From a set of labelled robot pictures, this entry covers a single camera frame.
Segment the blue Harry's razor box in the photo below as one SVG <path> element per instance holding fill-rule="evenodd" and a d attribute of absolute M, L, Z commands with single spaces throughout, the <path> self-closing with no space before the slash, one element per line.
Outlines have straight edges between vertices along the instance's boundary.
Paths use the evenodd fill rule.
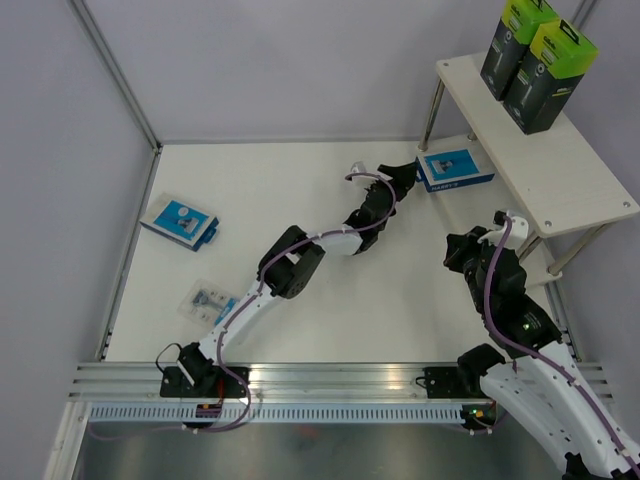
<path fill-rule="evenodd" d="M 193 252 L 210 243 L 219 229 L 215 214 L 168 193 L 162 193 L 148 205 L 139 223 Z"/>
<path fill-rule="evenodd" d="M 469 148 L 417 156 L 417 181 L 428 193 L 490 182 L 493 164 L 483 152 Z"/>

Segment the green black Gillette box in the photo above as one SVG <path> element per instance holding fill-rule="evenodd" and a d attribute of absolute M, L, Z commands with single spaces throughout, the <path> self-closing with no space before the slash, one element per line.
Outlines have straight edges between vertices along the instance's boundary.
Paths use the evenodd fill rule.
<path fill-rule="evenodd" d="M 557 18 L 547 1 L 506 2 L 480 70 L 489 91 L 503 101 L 540 25 Z"/>
<path fill-rule="evenodd" d="M 524 134 L 551 128 L 598 54 L 563 18 L 539 26 L 503 101 Z"/>

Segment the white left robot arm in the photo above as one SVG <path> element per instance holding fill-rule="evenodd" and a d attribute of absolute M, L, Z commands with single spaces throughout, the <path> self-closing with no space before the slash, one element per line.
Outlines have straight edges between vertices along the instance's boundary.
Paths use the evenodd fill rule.
<path fill-rule="evenodd" d="M 326 255 L 355 256 L 369 250 L 396 213 L 397 204 L 414 187 L 417 164 L 381 164 L 375 173 L 351 171 L 347 180 L 370 178 L 359 208 L 334 230 L 310 234 L 297 225 L 288 227 L 258 264 L 256 280 L 246 295 L 210 333 L 180 350 L 177 368 L 184 385 L 206 396 L 218 384 L 222 354 L 234 337 L 255 323 L 277 301 L 291 300 L 307 286 Z"/>

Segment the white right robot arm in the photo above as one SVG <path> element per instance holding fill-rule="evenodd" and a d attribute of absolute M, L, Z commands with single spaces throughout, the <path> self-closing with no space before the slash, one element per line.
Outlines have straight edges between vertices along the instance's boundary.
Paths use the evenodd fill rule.
<path fill-rule="evenodd" d="M 582 375 L 555 323 L 526 292 L 527 274 L 506 248 L 475 227 L 446 238 L 444 266 L 464 277 L 491 343 L 457 360 L 459 388 L 514 418 L 566 479 L 636 479 L 639 445 L 616 423 Z"/>

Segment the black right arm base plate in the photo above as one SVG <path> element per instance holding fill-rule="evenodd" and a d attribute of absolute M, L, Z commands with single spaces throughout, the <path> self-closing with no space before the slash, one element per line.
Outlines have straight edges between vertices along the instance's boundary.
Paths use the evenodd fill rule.
<path fill-rule="evenodd" d="M 465 365 L 425 367 L 415 384 L 430 399 L 488 400 L 479 385 L 480 377 L 487 373 L 487 368 Z"/>

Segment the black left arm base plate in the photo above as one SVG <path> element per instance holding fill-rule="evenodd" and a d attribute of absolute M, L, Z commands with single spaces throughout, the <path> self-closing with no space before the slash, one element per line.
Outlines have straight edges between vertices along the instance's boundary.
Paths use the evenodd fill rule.
<path fill-rule="evenodd" d="M 213 367 L 203 379 L 192 385 L 178 366 L 166 367 L 159 395 L 161 398 L 197 398 L 197 399 L 239 399 L 246 396 L 245 385 L 249 384 L 250 369 L 229 367 L 239 379 L 226 373 L 219 367 Z"/>

